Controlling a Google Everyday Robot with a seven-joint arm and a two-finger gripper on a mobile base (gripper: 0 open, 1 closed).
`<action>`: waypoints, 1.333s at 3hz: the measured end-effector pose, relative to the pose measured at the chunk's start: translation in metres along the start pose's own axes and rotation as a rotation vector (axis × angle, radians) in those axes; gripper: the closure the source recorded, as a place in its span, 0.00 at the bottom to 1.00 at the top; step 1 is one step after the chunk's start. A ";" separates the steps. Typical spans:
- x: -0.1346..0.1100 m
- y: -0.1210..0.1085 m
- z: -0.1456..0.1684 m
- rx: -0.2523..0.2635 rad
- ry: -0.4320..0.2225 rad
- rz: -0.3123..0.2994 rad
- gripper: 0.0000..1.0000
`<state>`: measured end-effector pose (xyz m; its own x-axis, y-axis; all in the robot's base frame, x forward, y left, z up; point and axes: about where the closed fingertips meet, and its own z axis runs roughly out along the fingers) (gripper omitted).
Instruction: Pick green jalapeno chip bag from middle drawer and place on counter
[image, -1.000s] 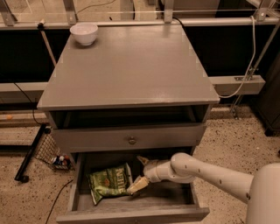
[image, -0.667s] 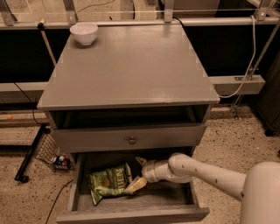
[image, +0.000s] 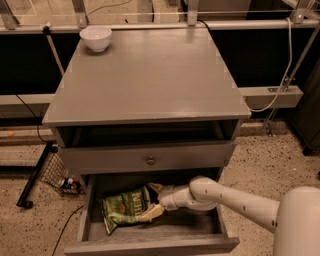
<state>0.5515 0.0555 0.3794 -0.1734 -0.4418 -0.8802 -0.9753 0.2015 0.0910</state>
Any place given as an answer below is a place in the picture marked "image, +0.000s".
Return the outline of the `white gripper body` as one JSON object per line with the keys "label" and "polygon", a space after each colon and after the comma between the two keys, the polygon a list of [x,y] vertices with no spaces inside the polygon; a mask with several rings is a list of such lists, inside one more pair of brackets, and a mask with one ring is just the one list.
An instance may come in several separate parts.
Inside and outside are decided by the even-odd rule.
{"label": "white gripper body", "polygon": [[185,185],[164,186],[159,194],[158,201],[167,211],[174,211],[185,206],[187,187]]}

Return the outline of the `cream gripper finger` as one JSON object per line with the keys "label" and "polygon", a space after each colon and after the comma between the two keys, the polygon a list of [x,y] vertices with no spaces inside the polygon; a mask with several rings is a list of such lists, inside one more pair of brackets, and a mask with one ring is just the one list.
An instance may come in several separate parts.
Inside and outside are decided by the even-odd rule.
{"label": "cream gripper finger", "polygon": [[152,189],[154,192],[156,192],[157,194],[159,194],[162,191],[162,189],[164,188],[164,186],[159,183],[148,183],[147,186],[150,189]]}
{"label": "cream gripper finger", "polygon": [[160,204],[152,204],[145,212],[137,217],[139,222],[151,222],[153,219],[161,216],[164,208]]}

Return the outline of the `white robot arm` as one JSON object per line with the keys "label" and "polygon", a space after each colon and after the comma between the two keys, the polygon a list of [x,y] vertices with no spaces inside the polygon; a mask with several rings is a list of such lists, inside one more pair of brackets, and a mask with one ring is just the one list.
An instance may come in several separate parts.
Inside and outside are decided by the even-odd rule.
{"label": "white robot arm", "polygon": [[279,201],[223,186],[197,176],[186,185],[151,183],[157,203],[138,217],[151,221],[165,211],[211,210],[222,204],[274,235],[273,256],[320,256],[320,189],[294,188]]}

